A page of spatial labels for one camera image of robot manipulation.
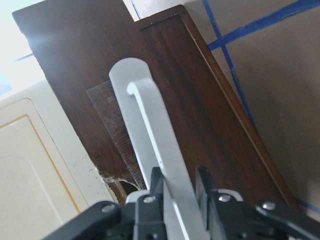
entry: screw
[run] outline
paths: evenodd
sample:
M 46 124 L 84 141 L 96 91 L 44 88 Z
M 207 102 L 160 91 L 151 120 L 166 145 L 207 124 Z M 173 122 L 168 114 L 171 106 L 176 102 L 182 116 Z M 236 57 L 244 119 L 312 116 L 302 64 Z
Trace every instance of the screw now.
M 275 210 L 276 208 L 276 204 L 274 202 L 271 202 L 271 201 L 266 201 L 263 203 L 262 207 L 266 210 Z
M 221 201 L 221 202 L 227 203 L 227 202 L 230 201 L 231 196 L 228 195 L 228 194 L 222 194 L 222 195 L 219 196 L 218 199 L 219 199 L 219 201 Z
M 114 209 L 115 208 L 115 205 L 106 205 L 106 206 L 104 206 L 103 208 L 101 208 L 101 212 L 103 212 L 103 213 L 109 213 L 109 212 L 111 212 L 112 211 L 112 209 Z
M 152 203 L 154 200 L 156 200 L 156 197 L 155 196 L 146 196 L 144 199 L 143 199 L 143 202 L 145 204 L 150 204 Z

